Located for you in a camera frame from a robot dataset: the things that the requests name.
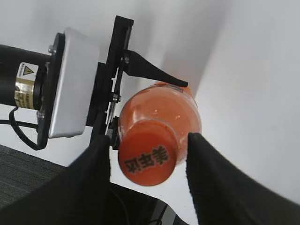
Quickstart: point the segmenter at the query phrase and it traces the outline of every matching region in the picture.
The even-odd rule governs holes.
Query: orange bottle
[[[121,112],[121,170],[136,184],[160,184],[186,158],[188,133],[201,130],[189,88],[154,84],[134,95]]]

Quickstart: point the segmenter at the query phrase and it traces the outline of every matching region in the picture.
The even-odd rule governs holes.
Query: orange liquid
[[[201,119],[190,89],[166,83],[157,83],[142,90],[126,103],[119,119],[121,141],[135,124],[145,120],[161,122],[174,135],[177,163],[187,155],[188,133],[202,131]]]

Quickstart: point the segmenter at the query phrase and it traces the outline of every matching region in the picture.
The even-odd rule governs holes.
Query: cylindrical motor
[[[49,60],[49,55],[0,45],[0,104],[38,110]]]

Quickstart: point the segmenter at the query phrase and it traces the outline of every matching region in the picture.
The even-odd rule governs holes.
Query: orange bottle cap
[[[119,148],[121,170],[143,186],[164,182],[176,166],[177,141],[172,130],[155,120],[136,123]]]

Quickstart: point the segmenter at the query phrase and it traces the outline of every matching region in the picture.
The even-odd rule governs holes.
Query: gray fabric surface
[[[42,186],[63,168],[0,145],[0,209]]]

